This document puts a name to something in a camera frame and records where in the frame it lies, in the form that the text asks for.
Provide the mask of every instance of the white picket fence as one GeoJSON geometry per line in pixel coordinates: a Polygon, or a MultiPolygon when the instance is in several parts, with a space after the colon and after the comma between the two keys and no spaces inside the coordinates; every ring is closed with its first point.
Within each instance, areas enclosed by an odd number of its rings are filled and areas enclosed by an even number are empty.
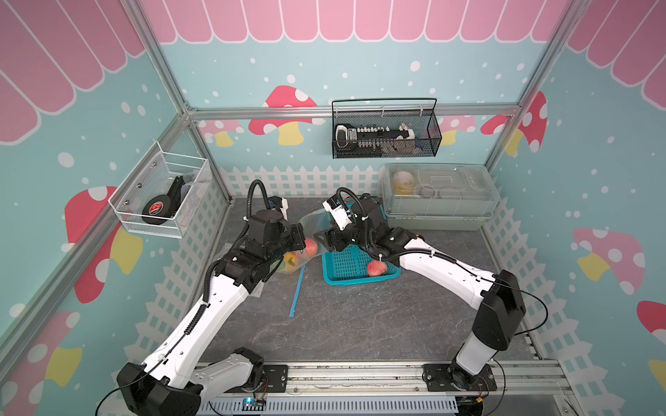
{"type": "Polygon", "coordinates": [[[248,167],[245,171],[233,168],[231,172],[227,172],[220,169],[226,188],[235,196],[246,196],[248,187],[255,179],[264,183],[269,195],[329,196],[340,186],[356,193],[377,194],[384,171],[383,166],[379,170],[374,170],[371,166],[365,170],[360,170],[358,166],[351,170],[344,166],[340,170],[333,170],[330,166],[325,170],[320,170],[317,166],[312,170],[303,166],[299,170],[291,167],[286,170],[279,170],[277,167],[266,170],[261,167],[259,171],[255,171],[248,167]]]}
{"type": "MultiPolygon", "coordinates": [[[[170,253],[171,265],[163,268],[164,282],[155,285],[155,301],[146,303],[145,321],[136,324],[139,333],[137,340],[133,345],[125,347],[128,361],[143,361],[187,314],[187,305],[196,287],[196,280],[201,270],[206,267],[206,252],[214,244],[215,232],[224,214],[224,204],[222,193],[214,182],[211,182],[185,235],[180,239],[178,251],[170,253]]],[[[110,374],[114,384],[119,371],[110,374]]],[[[127,409],[120,391],[102,404],[99,414],[134,415],[127,409]]]]}
{"type": "MultiPolygon", "coordinates": [[[[564,306],[567,302],[555,297],[555,281],[546,278],[546,265],[536,261],[537,249],[527,245],[528,234],[521,234],[520,221],[513,220],[513,208],[507,208],[507,199],[500,200],[495,215],[484,224],[484,230],[502,267],[516,275],[521,289],[543,299],[548,306],[548,323],[542,327],[543,331],[533,331],[531,336],[541,346],[540,351],[546,358],[560,361],[587,412],[596,411],[601,416],[606,414],[604,411],[610,411],[620,416],[624,399],[609,393],[604,386],[607,370],[592,364],[588,356],[592,345],[576,336],[578,321],[566,317],[564,306]]],[[[527,322],[531,327],[538,325],[544,314],[537,308],[538,301],[528,296],[524,300],[527,322]]]]}

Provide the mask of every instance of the clear plastic lid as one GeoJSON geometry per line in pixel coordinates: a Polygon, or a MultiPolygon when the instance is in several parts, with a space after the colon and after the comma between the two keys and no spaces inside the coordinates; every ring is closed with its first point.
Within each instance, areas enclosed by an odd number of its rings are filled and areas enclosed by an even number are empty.
{"type": "Polygon", "coordinates": [[[492,216],[500,200],[485,166],[387,164],[382,192],[387,214],[492,216]]]}

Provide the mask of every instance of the metal rail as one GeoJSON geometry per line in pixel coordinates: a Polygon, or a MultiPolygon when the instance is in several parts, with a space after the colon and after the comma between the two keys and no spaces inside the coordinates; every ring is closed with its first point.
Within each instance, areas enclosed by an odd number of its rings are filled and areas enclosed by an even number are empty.
{"type": "MultiPolygon", "coordinates": [[[[344,110],[419,110],[421,107],[418,105],[410,104],[389,104],[385,106],[359,104],[354,106],[344,106],[344,110]]],[[[437,115],[495,115],[517,114],[519,106],[515,104],[437,104],[435,106],[435,114],[437,115]]],[[[207,108],[194,109],[190,111],[190,117],[193,120],[249,120],[249,119],[262,119],[262,118],[331,118],[331,106],[317,106],[317,107],[236,107],[236,108],[207,108]]]]}
{"type": "Polygon", "coordinates": [[[548,42],[547,47],[541,53],[539,61],[537,62],[537,65],[535,65],[529,78],[529,82],[525,86],[521,98],[518,100],[518,103],[520,104],[518,112],[509,117],[502,133],[499,135],[498,141],[488,155],[488,159],[486,159],[485,166],[488,169],[488,172],[492,172],[500,160],[501,153],[504,151],[507,144],[509,144],[515,130],[518,128],[525,114],[527,114],[529,106],[537,96],[539,89],[555,65],[557,58],[559,58],[562,51],[564,51],[569,36],[573,33],[576,24],[583,13],[585,13],[588,5],[589,0],[569,1],[567,8],[557,22],[557,29],[553,34],[553,38],[548,42]]]}

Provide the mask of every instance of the blue plastic basket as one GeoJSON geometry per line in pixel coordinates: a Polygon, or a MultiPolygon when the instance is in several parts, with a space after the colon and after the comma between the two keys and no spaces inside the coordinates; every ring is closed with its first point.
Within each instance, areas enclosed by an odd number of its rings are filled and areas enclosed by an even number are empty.
{"type": "Polygon", "coordinates": [[[324,253],[322,269],[324,280],[330,285],[359,285],[363,283],[383,282],[400,276],[400,268],[387,263],[385,274],[371,278],[368,276],[368,264],[372,261],[368,253],[357,246],[348,246],[341,252],[324,253]]]}

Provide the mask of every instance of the mushroom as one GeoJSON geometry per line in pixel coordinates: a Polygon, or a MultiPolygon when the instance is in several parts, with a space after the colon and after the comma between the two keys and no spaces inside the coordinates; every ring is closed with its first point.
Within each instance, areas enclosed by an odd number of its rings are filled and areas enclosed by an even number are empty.
{"type": "MultiPolygon", "coordinates": [[[[280,85],[268,96],[262,107],[316,107],[317,104],[306,93],[294,87],[280,85]]],[[[282,146],[296,146],[303,143],[303,134],[298,130],[299,122],[324,124],[323,118],[284,118],[276,120],[252,120],[250,132],[261,136],[275,130],[280,131],[278,143],[282,146]]]]}
{"type": "MultiPolygon", "coordinates": [[[[515,157],[518,153],[518,144],[523,137],[527,139],[527,144],[532,152],[539,150],[543,143],[543,136],[545,135],[545,128],[548,122],[547,117],[548,105],[545,95],[539,91],[529,106],[527,114],[525,114],[518,128],[512,134],[506,149],[504,149],[506,153],[509,156],[515,157]]],[[[494,116],[481,127],[481,133],[488,135],[501,132],[507,119],[508,117],[502,114],[494,116]]]]}
{"type": "Polygon", "coordinates": [[[198,127],[206,142],[212,143],[212,138],[215,137],[215,144],[218,147],[229,147],[234,144],[227,132],[245,132],[237,120],[201,120],[198,127]]]}
{"type": "Polygon", "coordinates": [[[653,359],[648,361],[647,364],[652,371],[652,375],[654,375],[659,384],[661,384],[661,388],[666,390],[666,361],[657,361],[656,359],[653,359]]]}
{"type": "Polygon", "coordinates": [[[448,146],[456,142],[456,131],[468,133],[476,130],[476,120],[472,116],[444,116],[438,121],[442,132],[441,146],[448,146]]]}
{"type": "Polygon", "coordinates": [[[639,302],[636,314],[645,329],[666,343],[666,305],[647,300],[639,302]]]}
{"type": "Polygon", "coordinates": [[[645,255],[636,238],[621,232],[576,228],[573,231],[575,244],[571,248],[582,247],[590,255],[578,259],[585,275],[598,282],[608,270],[613,270],[622,292],[633,294],[643,283],[645,275],[645,255]]]}
{"type": "Polygon", "coordinates": [[[58,345],[79,321],[78,312],[56,313],[35,339],[7,382],[2,386],[6,416],[30,416],[37,411],[44,380],[66,386],[81,362],[81,348],[64,349],[58,345]]]}
{"type": "MultiPolygon", "coordinates": [[[[68,250],[76,244],[99,212],[106,206],[107,195],[115,190],[112,186],[100,186],[78,193],[65,206],[65,227],[69,243],[63,244],[68,250]]],[[[74,292],[82,304],[97,299],[107,280],[109,262],[113,259],[124,274],[129,274],[137,264],[143,250],[141,237],[132,236],[118,224],[97,250],[95,257],[83,270],[74,285],[74,292]]]]}

